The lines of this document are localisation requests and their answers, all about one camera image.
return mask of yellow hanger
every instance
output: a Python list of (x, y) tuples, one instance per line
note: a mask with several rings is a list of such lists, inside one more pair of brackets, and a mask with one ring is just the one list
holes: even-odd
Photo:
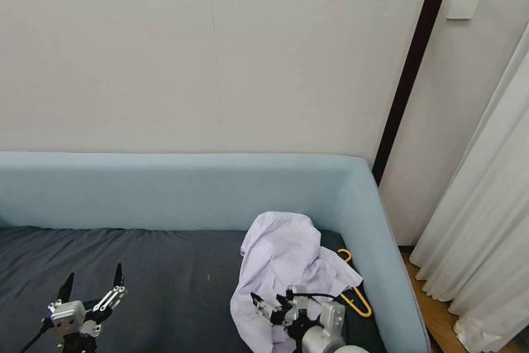
[[(353, 259), (353, 255), (346, 248), (340, 248), (338, 252), (345, 252), (347, 254), (347, 258), (344, 259), (345, 262), (349, 262)], [(353, 287), (353, 289), (356, 292), (356, 295), (358, 295), (358, 298), (360, 298), (360, 301), (362, 301), (362, 303), (364, 304), (365, 308), (367, 309), (367, 312), (362, 312), (360, 309), (358, 309), (356, 305), (346, 297), (345, 294), (341, 293), (341, 298), (346, 301), (347, 304), (351, 306), (355, 310), (355, 312), (357, 312), (362, 317), (371, 317), (373, 311), (371, 310), (371, 306), (365, 300), (364, 295), (362, 295), (362, 293), (356, 287)]]

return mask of light blue sofa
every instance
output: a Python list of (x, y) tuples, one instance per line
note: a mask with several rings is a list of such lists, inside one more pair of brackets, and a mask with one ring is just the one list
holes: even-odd
[(368, 165), (333, 155), (0, 153), (0, 227), (246, 230), (302, 212), (340, 232), (390, 353), (429, 340)]

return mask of light switch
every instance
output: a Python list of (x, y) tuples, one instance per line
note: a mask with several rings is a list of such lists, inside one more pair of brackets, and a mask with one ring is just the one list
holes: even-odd
[(447, 20), (471, 20), (474, 17), (479, 0), (450, 0), (446, 9)]

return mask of white wall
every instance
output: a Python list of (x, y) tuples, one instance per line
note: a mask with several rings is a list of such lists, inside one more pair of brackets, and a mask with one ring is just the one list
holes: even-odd
[(374, 158), (422, 0), (0, 0), (0, 150)]
[(481, 0), (472, 21), (441, 10), (380, 185), (400, 244), (426, 226), (528, 22), (529, 0)]

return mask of wooden floor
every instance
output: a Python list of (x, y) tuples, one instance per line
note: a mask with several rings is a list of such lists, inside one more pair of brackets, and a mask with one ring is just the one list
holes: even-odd
[[(404, 263), (406, 264), (407, 272), (410, 275), (413, 289), (417, 295), (417, 301), (421, 307), (422, 316), (424, 317), (424, 322), (427, 325), (428, 331), (435, 338), (444, 353), (466, 353), (467, 350), (461, 345), (452, 329), (457, 320), (457, 316), (448, 312), (448, 303), (436, 301), (422, 292), (421, 288), (424, 282), (415, 280), (415, 275), (419, 268), (410, 263), (408, 258), (409, 254), (403, 253)], [(514, 344), (509, 344), (500, 352), (520, 353), (521, 351)]]

